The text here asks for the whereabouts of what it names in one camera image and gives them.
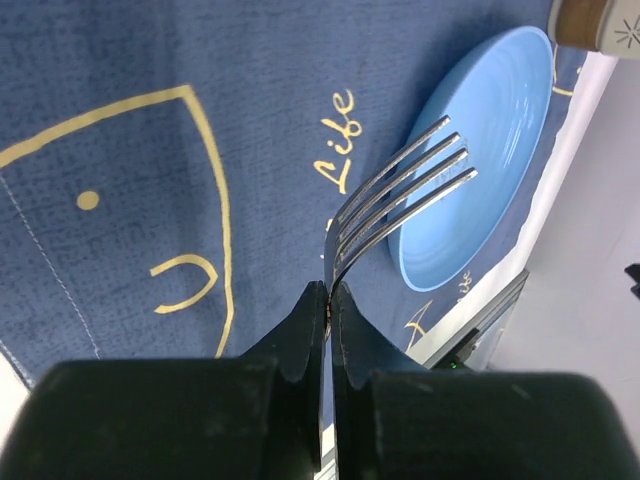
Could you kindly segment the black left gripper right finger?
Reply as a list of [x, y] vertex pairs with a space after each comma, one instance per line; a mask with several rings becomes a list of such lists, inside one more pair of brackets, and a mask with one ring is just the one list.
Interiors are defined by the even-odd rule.
[[639, 459], [592, 379], [429, 370], [360, 312], [330, 304], [341, 479], [635, 479]]

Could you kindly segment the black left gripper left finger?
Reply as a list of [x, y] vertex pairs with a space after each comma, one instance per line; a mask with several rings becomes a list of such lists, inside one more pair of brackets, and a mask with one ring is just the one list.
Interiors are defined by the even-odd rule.
[[68, 361], [22, 407], [5, 479], [310, 479], [321, 467], [326, 288], [244, 354]]

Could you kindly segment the metal fork green handle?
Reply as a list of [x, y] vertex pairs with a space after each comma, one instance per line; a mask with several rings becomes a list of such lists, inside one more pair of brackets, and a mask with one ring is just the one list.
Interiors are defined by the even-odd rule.
[[347, 199], [334, 215], [324, 243], [324, 284], [332, 299], [354, 264], [417, 214], [473, 179], [477, 170], [466, 168], [424, 193], [414, 203], [409, 198], [468, 157], [453, 132], [426, 151], [419, 149], [451, 122], [449, 116], [434, 124], [397, 151], [391, 159]]

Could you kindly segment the blue placemat gold print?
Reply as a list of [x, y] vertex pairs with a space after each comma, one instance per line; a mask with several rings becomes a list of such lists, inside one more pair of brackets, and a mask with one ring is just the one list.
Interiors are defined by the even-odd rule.
[[476, 45], [547, 1], [5, 1], [1, 426], [71, 359], [238, 355]]

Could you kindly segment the blue plastic plate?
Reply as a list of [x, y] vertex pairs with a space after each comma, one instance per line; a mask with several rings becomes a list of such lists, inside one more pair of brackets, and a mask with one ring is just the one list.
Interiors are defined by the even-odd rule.
[[435, 290], [462, 271], [496, 229], [528, 170], [550, 103], [552, 49], [538, 27], [496, 35], [465, 55], [424, 105], [408, 139], [414, 141], [444, 116], [450, 122], [408, 159], [458, 133], [452, 147], [421, 167], [426, 172], [455, 151], [466, 158], [431, 180], [398, 208], [402, 213], [463, 171], [475, 178], [421, 211], [388, 237], [405, 284]]

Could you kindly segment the metal cup brown band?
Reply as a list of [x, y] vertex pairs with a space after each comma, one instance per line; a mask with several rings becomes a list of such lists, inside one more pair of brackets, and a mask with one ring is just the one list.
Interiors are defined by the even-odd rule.
[[555, 0], [547, 33], [558, 45], [639, 59], [639, 0]]

